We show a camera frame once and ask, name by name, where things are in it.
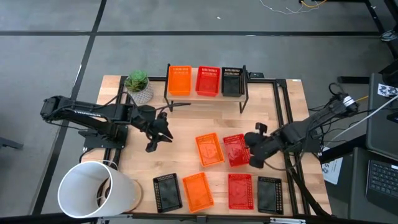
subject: white trash bin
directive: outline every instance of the white trash bin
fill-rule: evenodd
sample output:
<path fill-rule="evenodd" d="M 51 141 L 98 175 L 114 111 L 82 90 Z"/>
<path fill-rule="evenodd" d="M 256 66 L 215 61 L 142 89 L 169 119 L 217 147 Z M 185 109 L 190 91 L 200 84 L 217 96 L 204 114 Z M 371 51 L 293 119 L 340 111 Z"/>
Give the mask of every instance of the white trash bin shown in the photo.
<path fill-rule="evenodd" d="M 110 191 L 98 206 L 97 192 L 107 178 L 111 181 Z M 119 215 L 140 200 L 140 196 L 136 197 L 133 182 L 128 176 L 100 162 L 83 162 L 63 177 L 58 188 L 58 204 L 65 214 L 73 218 Z"/>

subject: gray floor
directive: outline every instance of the gray floor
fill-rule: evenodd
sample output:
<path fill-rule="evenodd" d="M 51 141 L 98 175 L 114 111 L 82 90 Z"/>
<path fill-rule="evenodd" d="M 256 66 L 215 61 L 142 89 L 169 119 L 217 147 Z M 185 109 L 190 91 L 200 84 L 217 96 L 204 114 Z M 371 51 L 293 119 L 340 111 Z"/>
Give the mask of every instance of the gray floor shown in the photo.
<path fill-rule="evenodd" d="M 100 2 L 2 0 L 0 31 L 91 30 Z M 300 7 L 293 0 L 263 2 L 282 11 L 286 11 L 285 7 L 291 10 Z M 394 23 L 385 6 L 381 1 L 373 2 L 386 29 L 392 28 Z M 258 0 L 112 0 L 106 4 L 99 30 L 376 31 L 377 28 L 366 6 L 358 3 L 327 2 L 309 13 L 283 15 L 264 8 Z M 22 150 L 0 151 L 3 178 L 0 217 L 26 215 L 32 208 L 58 130 L 41 121 L 42 100 L 53 95 L 70 95 L 87 40 L 88 37 L 0 37 L 0 136 L 24 143 Z M 144 69 L 152 76 L 164 76 L 167 63 L 219 67 L 246 64 L 250 71 L 264 72 L 270 78 L 302 79 L 308 106 L 314 107 L 329 99 L 327 85 L 337 76 L 366 76 L 391 61 L 386 45 L 373 37 L 97 37 L 78 99 L 95 102 L 103 75 L 125 75 L 133 69 Z M 368 94 L 367 85 L 344 88 L 355 98 Z M 361 109 L 366 107 L 364 101 Z M 359 118 L 349 118 L 333 127 L 345 128 Z M 365 127 L 359 126 L 342 139 L 364 132 Z M 82 145 L 83 138 L 68 130 L 44 213 L 60 211 L 57 188 L 66 172 L 77 164 Z M 344 159 L 343 172 L 349 170 L 349 160 L 349 157 Z M 338 217 L 346 217 L 349 192 L 342 189 L 347 189 L 349 180 L 349 176 L 342 175 L 339 185 L 327 184 L 332 210 Z"/>

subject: sticker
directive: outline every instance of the sticker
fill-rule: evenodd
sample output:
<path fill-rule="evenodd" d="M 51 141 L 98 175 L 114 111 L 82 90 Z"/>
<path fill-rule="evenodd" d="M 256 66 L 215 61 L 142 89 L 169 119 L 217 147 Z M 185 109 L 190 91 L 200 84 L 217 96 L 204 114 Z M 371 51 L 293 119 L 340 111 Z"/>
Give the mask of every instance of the sticker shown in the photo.
<path fill-rule="evenodd" d="M 394 96 L 398 94 L 398 89 L 392 86 L 387 86 L 379 83 L 379 87 L 377 88 L 378 95 L 381 96 Z"/>
<path fill-rule="evenodd" d="M 329 147 L 324 147 L 322 151 L 326 150 L 329 150 Z M 322 164 L 323 179 L 329 183 L 337 185 L 342 163 L 343 158 L 338 158 L 334 161 Z"/>

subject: wooden table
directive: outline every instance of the wooden table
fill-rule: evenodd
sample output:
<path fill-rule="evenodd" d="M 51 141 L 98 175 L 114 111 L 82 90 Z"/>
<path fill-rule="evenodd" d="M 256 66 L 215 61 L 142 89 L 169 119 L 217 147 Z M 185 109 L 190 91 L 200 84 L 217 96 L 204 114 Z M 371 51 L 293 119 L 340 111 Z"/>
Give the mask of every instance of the wooden table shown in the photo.
<path fill-rule="evenodd" d="M 121 76 L 119 75 L 105 75 L 103 77 L 97 104 L 104 104 L 117 94 L 120 79 Z M 301 81 L 286 81 L 293 119 L 299 121 L 307 118 L 308 109 Z M 154 97 L 148 104 L 155 107 L 164 106 L 165 83 L 151 82 L 151 84 L 154 90 Z M 203 171 L 208 178 L 215 206 L 199 211 L 201 214 L 271 216 L 271 214 L 259 213 L 257 211 L 257 176 L 260 175 L 282 179 L 284 215 L 292 215 L 286 172 L 276 171 L 267 166 L 264 166 L 263 169 L 253 168 L 249 165 L 230 167 L 227 157 L 226 161 L 222 164 L 209 167 L 202 167 L 200 164 L 195 136 L 216 132 L 223 153 L 226 155 L 222 141 L 223 137 L 253 131 L 256 122 L 268 125 L 269 133 L 278 128 L 272 85 L 248 83 L 248 90 L 250 98 L 242 114 L 236 109 L 238 103 L 228 101 L 201 101 L 192 103 L 190 106 L 174 108 L 174 112 L 172 113 L 167 110 L 169 129 L 174 136 L 174 140 L 173 143 L 159 143 L 155 152 L 147 153 L 145 151 L 148 140 L 144 136 L 144 133 L 140 133 L 135 128 L 129 128 L 129 136 L 126 147 L 121 154 L 119 168 L 122 173 L 128 175 L 131 179 L 137 180 L 144 189 L 142 202 L 133 213 L 157 213 L 152 179 L 165 174 L 177 173 L 183 207 L 168 213 L 190 214 L 181 179 Z M 280 90 L 280 100 L 286 123 L 287 116 L 282 90 Z M 104 149 L 96 149 L 85 155 L 83 161 L 100 161 L 103 156 Z M 283 155 L 280 152 L 270 157 L 267 162 L 279 168 L 284 168 L 285 166 Z M 317 158 L 312 154 L 304 155 L 302 169 L 307 188 L 322 208 L 331 213 L 321 165 Z M 254 210 L 228 209 L 227 175 L 229 173 L 252 174 Z M 299 212 L 303 213 L 302 200 L 297 186 L 295 186 L 295 193 Z"/>

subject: red plastic basket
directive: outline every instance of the red plastic basket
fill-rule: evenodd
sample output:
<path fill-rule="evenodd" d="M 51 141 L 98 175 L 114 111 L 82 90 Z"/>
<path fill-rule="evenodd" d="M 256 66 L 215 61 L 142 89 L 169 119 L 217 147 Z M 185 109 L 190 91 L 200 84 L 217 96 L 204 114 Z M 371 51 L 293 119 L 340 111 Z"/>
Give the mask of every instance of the red plastic basket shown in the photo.
<path fill-rule="evenodd" d="M 249 164 L 250 152 L 244 143 L 243 134 L 223 138 L 231 167 Z"/>
<path fill-rule="evenodd" d="M 220 68 L 199 66 L 196 92 L 203 96 L 216 96 L 220 89 Z"/>
<path fill-rule="evenodd" d="M 250 174 L 228 174 L 229 209 L 254 209 Z"/>

